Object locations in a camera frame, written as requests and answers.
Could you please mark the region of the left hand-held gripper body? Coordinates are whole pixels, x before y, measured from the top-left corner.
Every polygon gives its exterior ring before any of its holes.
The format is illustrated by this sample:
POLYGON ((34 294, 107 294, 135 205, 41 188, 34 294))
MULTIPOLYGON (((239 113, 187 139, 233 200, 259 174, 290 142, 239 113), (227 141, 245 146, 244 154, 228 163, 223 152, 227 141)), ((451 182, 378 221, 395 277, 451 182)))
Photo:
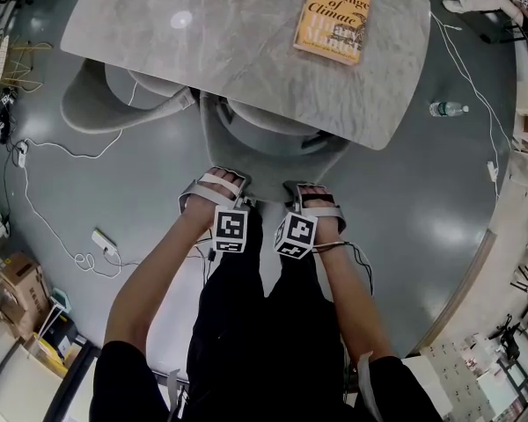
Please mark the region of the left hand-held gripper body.
POLYGON ((211 229, 212 249, 219 252, 242 253, 246 247, 249 208, 245 190, 252 178, 244 172, 218 167, 218 170, 234 175, 240 180, 234 182, 206 172, 194 180, 179 196, 180 212, 183 214, 191 195, 212 202, 215 205, 211 229))

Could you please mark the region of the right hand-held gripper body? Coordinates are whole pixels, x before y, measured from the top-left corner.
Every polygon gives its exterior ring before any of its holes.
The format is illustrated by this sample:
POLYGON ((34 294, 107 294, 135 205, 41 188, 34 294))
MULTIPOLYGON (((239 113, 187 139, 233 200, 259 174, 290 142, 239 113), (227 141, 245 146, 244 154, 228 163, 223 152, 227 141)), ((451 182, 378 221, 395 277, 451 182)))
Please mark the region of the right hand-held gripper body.
POLYGON ((340 233, 346 228, 341 208, 304 208, 300 186, 323 186, 304 181, 286 181, 283 184, 288 193, 284 206, 287 210, 275 232, 274 250, 285 257, 301 259, 315 247, 319 216, 336 216, 340 233))

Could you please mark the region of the person's right hand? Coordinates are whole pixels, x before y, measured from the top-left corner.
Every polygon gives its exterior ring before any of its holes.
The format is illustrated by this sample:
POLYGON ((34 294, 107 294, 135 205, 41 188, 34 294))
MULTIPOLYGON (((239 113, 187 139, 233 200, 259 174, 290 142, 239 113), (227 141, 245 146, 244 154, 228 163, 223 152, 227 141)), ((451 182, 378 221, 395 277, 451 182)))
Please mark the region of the person's right hand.
MULTIPOLYGON (((336 208, 339 206, 324 186, 299 187, 304 208, 336 208)), ((339 219, 336 216, 319 216, 315 244, 341 241, 339 219)))

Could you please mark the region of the person's left hand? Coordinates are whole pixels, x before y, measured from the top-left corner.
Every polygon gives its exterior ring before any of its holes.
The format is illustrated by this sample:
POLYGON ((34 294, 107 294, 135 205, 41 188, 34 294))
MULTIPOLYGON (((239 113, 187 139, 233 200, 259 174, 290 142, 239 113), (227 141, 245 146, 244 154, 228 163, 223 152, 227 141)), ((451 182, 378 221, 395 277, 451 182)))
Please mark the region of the person's left hand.
MULTIPOLYGON (((210 169, 209 174, 222 178, 235 186, 241 182, 235 174, 217 167, 210 169)), ((199 195, 190 194, 188 196, 185 210, 180 219, 186 224, 186 228, 194 234, 195 239, 200 238, 212 226, 215 208, 214 202, 199 195)))

